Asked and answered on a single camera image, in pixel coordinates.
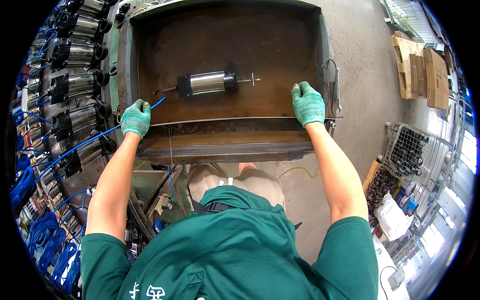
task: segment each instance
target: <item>wire cage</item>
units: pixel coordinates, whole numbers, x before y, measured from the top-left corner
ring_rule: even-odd
[[[421,182],[428,173],[435,148],[435,137],[403,123],[392,123],[384,163],[400,180]]]
[[[407,36],[417,43],[423,43],[422,37],[413,29],[412,22],[418,20],[417,1],[411,0],[383,0],[390,22],[405,32]]]

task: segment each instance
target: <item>green t-shirt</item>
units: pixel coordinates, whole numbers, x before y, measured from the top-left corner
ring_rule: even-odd
[[[83,299],[377,299],[377,260],[363,218],[332,224],[310,266],[280,205],[235,186],[207,190],[201,203],[211,202],[235,208],[166,227],[133,265],[119,239],[85,235]]]

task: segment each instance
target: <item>worker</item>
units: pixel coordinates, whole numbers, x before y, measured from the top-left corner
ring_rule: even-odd
[[[150,105],[139,99],[121,117],[125,138],[88,207],[83,299],[377,299],[378,265],[360,178],[324,127],[320,93],[301,82],[291,95],[330,207],[330,228],[313,265],[295,248],[278,179],[252,163],[240,164],[234,179],[216,165],[193,166],[187,183],[195,211],[153,237],[131,264],[124,245],[127,202],[135,152],[150,125]]]

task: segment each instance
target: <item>concrete floor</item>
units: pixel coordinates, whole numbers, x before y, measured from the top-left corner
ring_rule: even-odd
[[[340,68],[340,100],[345,118],[337,122],[334,140],[349,157],[360,179],[367,176],[372,161],[384,154],[386,121],[410,120],[417,106],[426,100],[403,100],[390,36],[384,21],[386,11],[378,0],[308,1],[320,6],[332,33],[335,61]],[[302,166],[314,174],[314,154],[295,161],[258,163],[259,169],[279,176],[289,168]],[[238,175],[238,164],[222,164],[230,176]],[[330,226],[330,211],[322,179],[303,170],[293,170],[281,179],[287,200],[287,216],[303,222],[296,231],[297,250],[312,264]]]

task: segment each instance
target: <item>green work glove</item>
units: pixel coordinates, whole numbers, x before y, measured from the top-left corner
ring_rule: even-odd
[[[150,127],[150,104],[138,99],[132,106],[125,110],[120,119],[120,124],[123,136],[125,136],[127,132],[134,132],[143,139]]]
[[[325,103],[322,95],[308,82],[294,84],[291,93],[295,116],[303,127],[308,123],[325,121]]]

